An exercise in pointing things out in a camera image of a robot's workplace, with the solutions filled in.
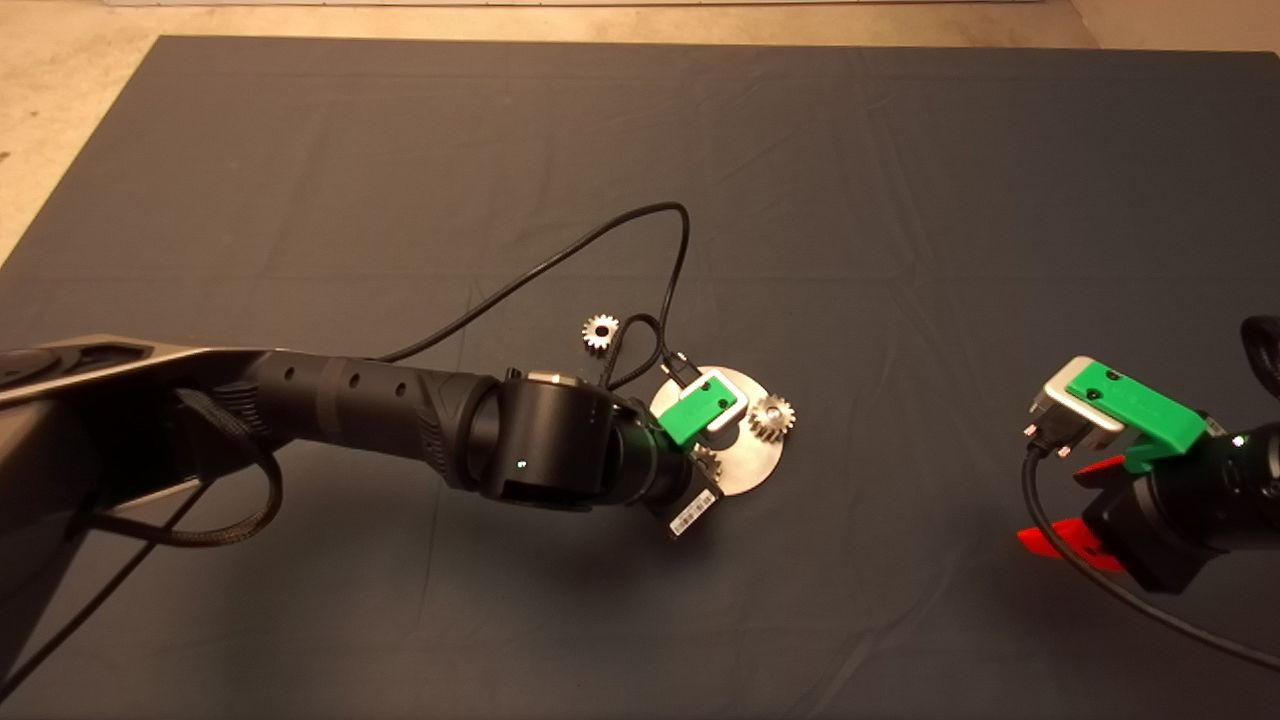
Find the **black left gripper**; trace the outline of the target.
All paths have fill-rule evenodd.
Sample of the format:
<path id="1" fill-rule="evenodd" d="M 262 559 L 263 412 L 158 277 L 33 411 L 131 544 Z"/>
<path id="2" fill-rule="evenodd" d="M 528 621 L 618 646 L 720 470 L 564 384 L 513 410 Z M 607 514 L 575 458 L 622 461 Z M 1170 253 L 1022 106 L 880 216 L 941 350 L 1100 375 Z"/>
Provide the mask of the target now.
<path id="1" fill-rule="evenodd" d="M 645 510 L 671 539 L 678 539 L 722 502 L 719 479 L 718 454 L 694 445 L 689 454 L 659 468 L 645 495 Z"/>

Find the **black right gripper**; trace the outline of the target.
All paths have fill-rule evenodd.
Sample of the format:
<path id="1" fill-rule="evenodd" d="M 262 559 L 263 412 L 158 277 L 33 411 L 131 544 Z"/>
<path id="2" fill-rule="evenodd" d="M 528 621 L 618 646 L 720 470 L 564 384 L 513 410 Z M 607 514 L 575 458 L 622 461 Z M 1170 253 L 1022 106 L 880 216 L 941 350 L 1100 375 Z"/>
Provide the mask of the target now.
<path id="1" fill-rule="evenodd" d="M 1126 468 L 1123 455 L 1092 462 L 1071 474 L 1097 491 L 1084 521 L 1069 518 L 1051 529 L 1089 568 L 1180 594 L 1210 561 L 1251 550 L 1249 455 L 1251 433 L 1243 432 L 1207 436 L 1144 473 Z M 1036 556 L 1062 559 L 1036 527 L 1020 529 L 1018 541 Z"/>

